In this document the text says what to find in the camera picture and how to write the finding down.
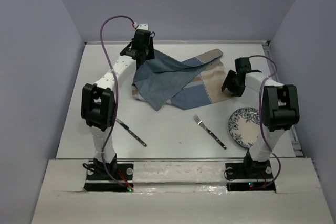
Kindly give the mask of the blue floral plate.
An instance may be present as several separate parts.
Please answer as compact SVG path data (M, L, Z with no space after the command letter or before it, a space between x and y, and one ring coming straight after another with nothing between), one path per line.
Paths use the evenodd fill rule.
M228 129L236 143L250 149L260 134L259 110L251 107L237 109L229 118Z

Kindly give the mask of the blue beige striped placemat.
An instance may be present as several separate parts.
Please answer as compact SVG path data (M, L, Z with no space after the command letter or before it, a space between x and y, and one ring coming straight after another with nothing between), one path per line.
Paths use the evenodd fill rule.
M226 78L221 50L213 49L182 62L158 50L154 54L154 59L135 72L134 99L147 102L158 111L166 104L189 110L229 98L221 91Z

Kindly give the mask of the silver fork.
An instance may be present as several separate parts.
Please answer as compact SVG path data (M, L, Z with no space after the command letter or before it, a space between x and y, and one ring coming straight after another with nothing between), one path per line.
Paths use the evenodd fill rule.
M198 115L194 115L193 118L197 125L203 128L223 149L227 149L226 145L203 123Z

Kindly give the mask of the silver knife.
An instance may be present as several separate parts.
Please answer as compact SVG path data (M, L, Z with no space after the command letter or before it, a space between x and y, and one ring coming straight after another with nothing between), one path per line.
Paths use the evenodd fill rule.
M120 119L116 118L116 121L134 138L136 139L142 146L147 147L147 144L140 139L134 132L130 130L130 128L122 122Z

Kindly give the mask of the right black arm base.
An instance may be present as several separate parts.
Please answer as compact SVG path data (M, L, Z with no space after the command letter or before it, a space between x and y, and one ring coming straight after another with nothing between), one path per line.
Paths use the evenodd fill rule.
M274 178L270 161L252 169L247 169L243 162L226 163L223 175L228 192L276 191L275 183L268 185Z

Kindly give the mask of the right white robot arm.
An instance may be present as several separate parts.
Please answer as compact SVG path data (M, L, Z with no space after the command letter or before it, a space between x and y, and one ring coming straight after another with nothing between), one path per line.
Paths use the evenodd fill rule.
M258 93L260 132L240 163L227 163L224 176L229 181L258 179L270 167L274 147L284 133L300 119L297 88L293 84L273 81L251 67L249 57L235 60L235 70L229 71L222 85L233 97L241 97L246 88Z

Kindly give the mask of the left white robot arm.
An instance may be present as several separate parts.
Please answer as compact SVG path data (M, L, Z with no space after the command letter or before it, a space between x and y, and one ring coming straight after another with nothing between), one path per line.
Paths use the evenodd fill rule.
M140 24L112 69L82 89L81 117L90 127L95 146L93 170L104 179L116 180L117 156L111 133L117 117L119 88L140 65L154 58L152 35L148 24Z

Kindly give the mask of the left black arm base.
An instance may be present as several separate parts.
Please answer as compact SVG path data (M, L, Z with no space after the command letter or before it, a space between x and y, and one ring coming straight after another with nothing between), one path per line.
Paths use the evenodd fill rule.
M133 183L133 163L119 163L117 170L112 175L113 180L103 168L96 168L92 161L82 164L86 170L84 190L87 192L108 192L108 193L132 193Z

